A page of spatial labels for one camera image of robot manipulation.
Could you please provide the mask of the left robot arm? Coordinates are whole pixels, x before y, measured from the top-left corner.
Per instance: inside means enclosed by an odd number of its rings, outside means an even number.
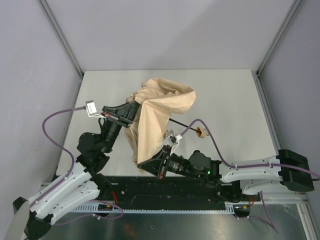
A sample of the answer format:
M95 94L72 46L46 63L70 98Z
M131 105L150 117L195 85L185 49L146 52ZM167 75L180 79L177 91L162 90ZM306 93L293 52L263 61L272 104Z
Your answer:
M112 151L121 128L131 126L139 107L139 103L132 101L104 106L98 112L90 100L84 106L68 109L67 112L86 111L88 117L97 118L100 133L85 132L79 137L78 157L54 142L71 157L69 169L34 196L18 197L13 202L14 217L4 238L20 240L26 235L29 240L38 240L78 206L106 198L111 183L100 171L110 159L107 154Z

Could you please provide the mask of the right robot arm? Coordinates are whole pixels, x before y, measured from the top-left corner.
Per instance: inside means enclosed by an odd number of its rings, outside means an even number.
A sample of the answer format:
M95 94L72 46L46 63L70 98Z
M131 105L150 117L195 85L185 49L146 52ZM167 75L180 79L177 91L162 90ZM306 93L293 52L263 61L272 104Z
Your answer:
M315 189L307 158L288 149L281 149L278 155L268 158L224 163L205 156L199 150L195 150L189 158L184 158L172 153L171 147L165 145L151 159L139 163L137 167L159 180L171 172L199 179L213 188L239 183L245 195L283 189L307 193Z

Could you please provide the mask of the beige folding umbrella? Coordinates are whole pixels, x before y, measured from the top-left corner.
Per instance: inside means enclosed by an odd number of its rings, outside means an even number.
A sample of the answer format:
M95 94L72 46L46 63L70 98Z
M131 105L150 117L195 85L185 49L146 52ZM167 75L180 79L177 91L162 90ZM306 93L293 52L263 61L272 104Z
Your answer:
M126 98L127 103L139 104L133 123L124 129L136 165L159 152L171 115L184 114L195 100L196 92L192 87L159 77L144 81L139 90Z

